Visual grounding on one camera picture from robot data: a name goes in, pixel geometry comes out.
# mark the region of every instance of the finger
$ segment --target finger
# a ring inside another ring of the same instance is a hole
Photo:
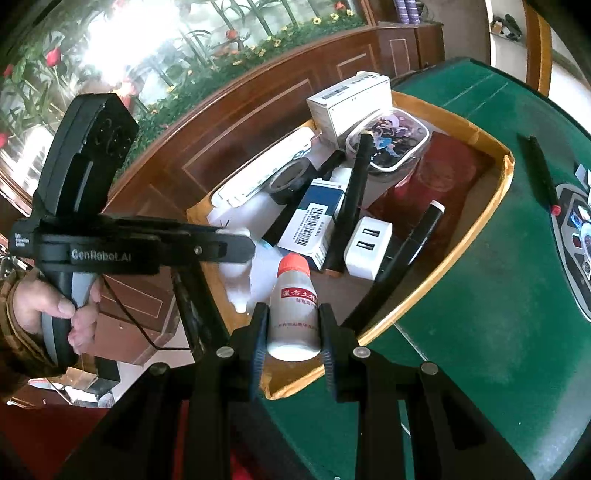
[[[26,314],[44,312],[52,317],[69,319],[76,312],[74,304],[49,283],[39,280],[22,281],[15,295],[22,299],[22,311]]]
[[[90,298],[95,303],[100,303],[100,294],[103,290],[103,277],[98,277],[90,288]]]
[[[82,308],[76,310],[76,313],[72,317],[72,329],[77,331],[83,331],[93,324],[96,323],[96,319],[99,317],[99,306],[94,301],[89,302]]]
[[[78,309],[72,317],[72,330],[68,335],[68,342],[78,354],[86,351],[95,337],[96,320],[99,316],[99,306],[92,300]]]

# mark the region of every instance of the red book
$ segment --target red book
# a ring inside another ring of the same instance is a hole
[[[392,223],[399,239],[408,236],[432,200],[446,208],[426,251],[440,262],[462,214],[466,196],[494,158],[445,134],[434,132],[412,178],[391,187],[369,207],[376,218]]]

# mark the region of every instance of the green felt surface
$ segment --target green felt surface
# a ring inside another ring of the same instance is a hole
[[[416,75],[397,89],[464,116],[514,153],[515,177],[492,219],[398,325],[535,477],[548,479],[591,418],[591,325],[567,285],[522,139],[538,137],[555,183],[575,184],[575,164],[590,166],[591,140],[552,103],[470,60]],[[394,327],[371,348],[398,363],[421,362]],[[332,402],[323,380],[266,405],[319,479],[353,479],[354,406]]]

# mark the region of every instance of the blue and white medicine box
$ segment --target blue and white medicine box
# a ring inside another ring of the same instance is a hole
[[[321,269],[346,189],[346,183],[313,180],[277,246]]]

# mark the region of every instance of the human hand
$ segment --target human hand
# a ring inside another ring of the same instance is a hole
[[[32,335],[43,333],[41,312],[53,317],[72,319],[72,330],[68,343],[77,355],[85,353],[95,339],[96,319],[99,316],[100,289],[99,278],[90,288],[88,302],[76,310],[74,304],[56,288],[39,279],[39,272],[29,272],[17,285],[12,298],[14,320],[23,330]]]

